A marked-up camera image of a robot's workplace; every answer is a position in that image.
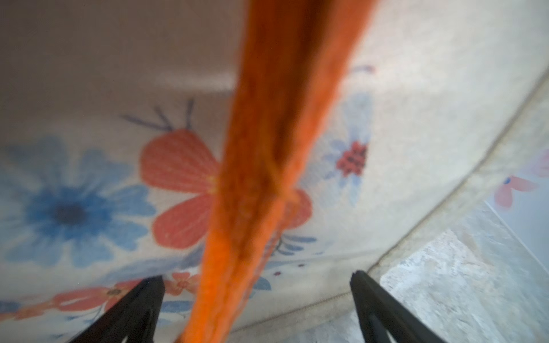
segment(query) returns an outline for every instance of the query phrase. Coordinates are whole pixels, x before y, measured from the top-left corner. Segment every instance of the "flower center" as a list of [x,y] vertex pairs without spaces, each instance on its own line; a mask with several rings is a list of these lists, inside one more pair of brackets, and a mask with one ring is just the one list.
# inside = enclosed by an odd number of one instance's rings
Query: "flower center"
[[122,293],[121,289],[114,288],[114,289],[109,290],[107,292],[107,295],[114,296],[114,295],[118,295],[120,293]]
[[351,173],[361,176],[366,165],[367,153],[368,144],[361,144],[356,140],[351,144],[349,150],[342,153],[335,167],[341,170],[344,177],[349,176]]
[[86,211],[79,204],[57,205],[53,211],[53,218],[59,224],[78,225],[86,220]]

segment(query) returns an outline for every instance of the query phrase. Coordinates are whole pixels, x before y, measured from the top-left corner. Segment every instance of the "blue flower print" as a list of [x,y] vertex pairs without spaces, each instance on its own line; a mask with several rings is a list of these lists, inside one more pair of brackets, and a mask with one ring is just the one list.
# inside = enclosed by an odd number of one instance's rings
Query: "blue flower print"
[[161,312],[167,313],[181,313],[190,311],[193,307],[192,301],[184,300],[173,300],[173,301],[164,301],[162,307],[160,308]]
[[277,254],[284,256],[293,256],[297,252],[303,251],[304,245],[314,243],[317,239],[314,237],[302,237],[289,234],[282,234],[271,256]]
[[21,308],[21,304],[15,301],[0,300],[0,314],[17,312]]
[[262,291],[272,290],[271,283],[269,282],[269,280],[260,276],[259,279],[257,279],[257,282],[252,287],[250,296],[248,297],[248,299],[253,298],[258,290],[262,290]]
[[184,270],[196,267],[200,264],[203,254],[204,245],[200,244],[186,256],[139,260],[109,272],[107,275],[97,280],[96,284],[107,285],[116,283],[120,280],[144,279],[151,275],[168,274],[174,269]]
[[0,239],[3,245],[17,239],[4,254],[7,261],[51,267],[69,249],[72,264],[85,268],[113,259],[107,241],[132,251],[137,239],[148,234],[129,218],[155,214],[146,199],[148,189],[117,187],[130,176],[130,166],[90,149],[71,173],[67,149],[54,137],[4,151],[0,208],[6,215],[0,216]]
[[315,145],[301,184],[311,188],[322,183],[319,198],[327,202],[337,200],[348,189],[349,200],[356,205],[368,153],[371,97],[353,94],[335,111],[334,122]]

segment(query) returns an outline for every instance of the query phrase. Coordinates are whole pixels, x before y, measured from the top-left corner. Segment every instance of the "red flower print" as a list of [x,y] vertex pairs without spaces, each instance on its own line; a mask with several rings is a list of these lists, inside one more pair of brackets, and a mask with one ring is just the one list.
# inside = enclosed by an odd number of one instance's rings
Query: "red flower print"
[[173,273],[172,277],[175,281],[164,280],[166,293],[171,295],[179,295],[184,289],[186,289],[191,294],[197,293],[200,275],[196,274],[191,276],[190,273],[184,272]]
[[[165,190],[198,193],[154,220],[152,231],[159,245],[186,249],[206,234],[219,168],[207,146],[187,129],[171,131],[145,146],[140,159],[144,183]],[[311,199],[303,190],[297,192],[299,208],[286,210],[292,216],[287,219],[288,228],[300,226],[311,217]]]
[[41,316],[46,310],[50,310],[51,308],[55,308],[52,301],[45,301],[36,305],[24,306],[15,312],[14,319],[21,320]]
[[366,166],[366,154],[368,153],[368,144],[361,144],[354,141],[349,150],[344,151],[335,164],[335,168],[341,170],[343,177],[353,173],[356,176],[362,175],[362,170]]
[[510,209],[513,205],[513,189],[520,192],[531,192],[537,188],[537,184],[520,177],[509,176],[494,194],[494,201],[504,209]]
[[531,171],[536,176],[549,177],[549,149],[546,149],[541,153],[541,156],[532,166]]
[[0,322],[7,319],[12,319],[14,316],[15,316],[14,312],[0,313]]
[[112,288],[94,287],[61,293],[53,297],[52,302],[60,311],[85,311],[102,304],[105,304],[105,311],[108,311],[139,282],[141,280],[132,280],[119,282]]

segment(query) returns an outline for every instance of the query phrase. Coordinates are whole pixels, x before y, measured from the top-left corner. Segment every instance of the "pink flower print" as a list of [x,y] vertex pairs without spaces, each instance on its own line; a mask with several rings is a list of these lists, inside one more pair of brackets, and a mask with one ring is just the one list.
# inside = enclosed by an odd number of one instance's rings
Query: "pink flower print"
[[537,184],[520,177],[509,176],[494,194],[497,205],[508,210],[513,205],[513,189],[519,192],[531,192],[537,188]]
[[549,149],[545,149],[534,162],[531,172],[539,177],[549,177]]

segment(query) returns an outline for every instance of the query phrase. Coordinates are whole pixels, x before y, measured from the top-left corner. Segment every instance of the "orange strap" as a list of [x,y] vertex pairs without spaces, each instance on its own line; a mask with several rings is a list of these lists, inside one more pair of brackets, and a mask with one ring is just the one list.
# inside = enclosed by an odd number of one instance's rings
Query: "orange strap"
[[374,0],[251,0],[240,79],[185,343],[220,343],[322,131]]

